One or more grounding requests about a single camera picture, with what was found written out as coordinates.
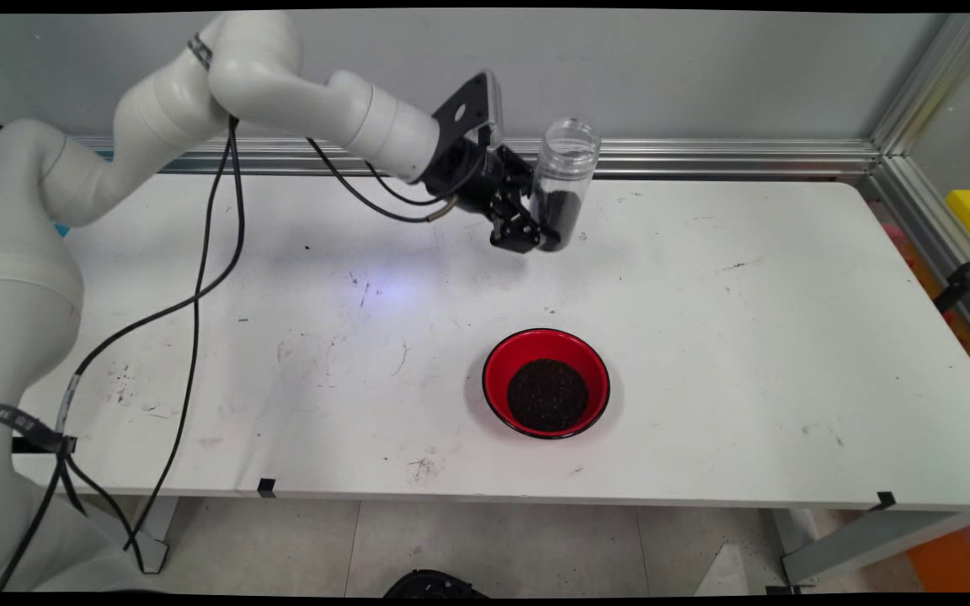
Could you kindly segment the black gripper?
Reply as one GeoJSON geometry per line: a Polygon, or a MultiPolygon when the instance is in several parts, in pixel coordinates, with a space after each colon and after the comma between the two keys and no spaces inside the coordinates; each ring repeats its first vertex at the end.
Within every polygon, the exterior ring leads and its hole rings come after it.
{"type": "Polygon", "coordinates": [[[534,166],[506,145],[490,149],[459,138],[431,162],[424,172],[424,185],[433,196],[454,194],[456,206],[462,210],[493,210],[489,241],[495,247],[515,253],[562,249],[563,192],[538,189],[531,195],[534,166]],[[510,189],[502,189],[498,195],[504,183],[510,189]],[[530,195],[527,207],[522,199],[530,195]]]}

